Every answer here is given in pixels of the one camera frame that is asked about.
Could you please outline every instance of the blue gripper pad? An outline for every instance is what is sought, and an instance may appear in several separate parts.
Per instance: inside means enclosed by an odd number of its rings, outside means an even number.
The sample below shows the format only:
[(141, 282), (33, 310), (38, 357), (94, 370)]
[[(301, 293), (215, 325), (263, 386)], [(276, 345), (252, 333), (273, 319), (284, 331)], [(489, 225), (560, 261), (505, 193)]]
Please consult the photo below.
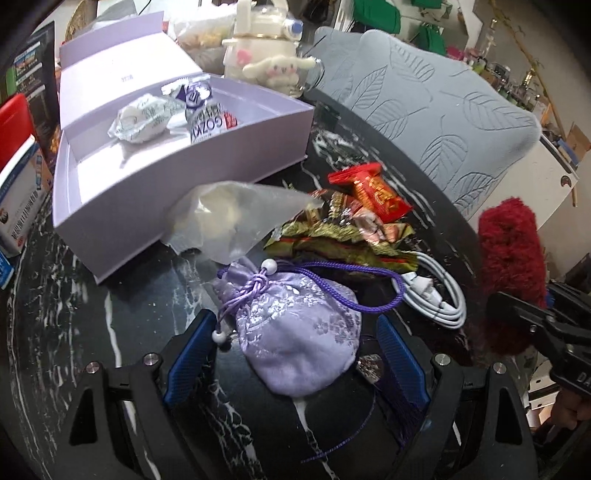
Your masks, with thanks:
[(164, 403), (172, 408), (184, 402), (195, 384), (195, 379), (213, 347), (212, 332), (216, 327), (214, 313), (205, 315), (193, 336), (180, 353), (168, 373)]
[(425, 386), (425, 373), (384, 315), (378, 317), (377, 338), (406, 401), (417, 407), (419, 411), (424, 411), (430, 401)]

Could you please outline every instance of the red fur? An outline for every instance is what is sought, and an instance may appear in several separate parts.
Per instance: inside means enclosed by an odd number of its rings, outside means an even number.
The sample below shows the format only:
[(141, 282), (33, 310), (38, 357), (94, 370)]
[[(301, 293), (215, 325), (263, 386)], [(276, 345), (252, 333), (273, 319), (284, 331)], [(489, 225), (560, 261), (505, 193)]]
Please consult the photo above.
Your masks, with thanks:
[[(482, 213), (478, 236), (484, 292), (502, 291), (545, 308), (546, 268), (534, 212), (520, 199), (505, 200)], [(487, 319), (485, 333), (489, 346), (503, 355), (521, 353), (530, 344), (528, 332), (503, 319)]]

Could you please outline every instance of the lavender gift box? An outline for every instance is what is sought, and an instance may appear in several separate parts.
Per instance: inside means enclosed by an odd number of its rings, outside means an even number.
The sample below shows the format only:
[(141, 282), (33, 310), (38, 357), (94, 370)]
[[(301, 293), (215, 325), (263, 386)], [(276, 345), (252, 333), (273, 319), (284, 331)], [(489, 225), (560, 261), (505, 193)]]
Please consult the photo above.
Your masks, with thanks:
[(165, 230), (170, 208), (198, 184), (255, 182), (305, 158), (313, 107), (272, 90), (213, 77), (238, 127), (191, 145), (174, 127), (141, 145), (114, 141), (117, 111), (201, 72), (161, 32), (162, 13), (92, 31), (61, 49), (62, 137), (53, 193), (56, 232), (104, 280)]

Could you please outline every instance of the gray chair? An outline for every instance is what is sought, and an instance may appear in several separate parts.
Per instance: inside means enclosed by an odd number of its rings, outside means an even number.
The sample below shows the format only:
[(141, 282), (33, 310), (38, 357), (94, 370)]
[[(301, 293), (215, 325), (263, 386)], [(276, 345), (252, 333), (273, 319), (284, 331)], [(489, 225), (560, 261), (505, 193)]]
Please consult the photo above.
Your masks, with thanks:
[(405, 152), (466, 219), (540, 138), (534, 115), (462, 62), (378, 30), (321, 27), (314, 43), (319, 89)]

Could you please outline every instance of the purple drawstring pouch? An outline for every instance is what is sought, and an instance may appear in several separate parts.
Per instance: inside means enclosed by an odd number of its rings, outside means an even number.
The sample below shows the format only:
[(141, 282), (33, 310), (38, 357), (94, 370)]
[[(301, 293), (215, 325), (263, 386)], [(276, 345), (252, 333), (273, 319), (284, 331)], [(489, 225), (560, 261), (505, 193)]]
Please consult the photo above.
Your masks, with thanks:
[[(213, 289), (226, 303), (257, 276), (259, 269), (241, 258), (213, 281)], [(330, 385), (355, 359), (361, 313), (304, 274), (277, 272), (263, 280), (264, 289), (234, 312), (240, 347), (249, 363), (273, 393), (297, 398)], [(324, 282), (357, 302), (351, 289)]]

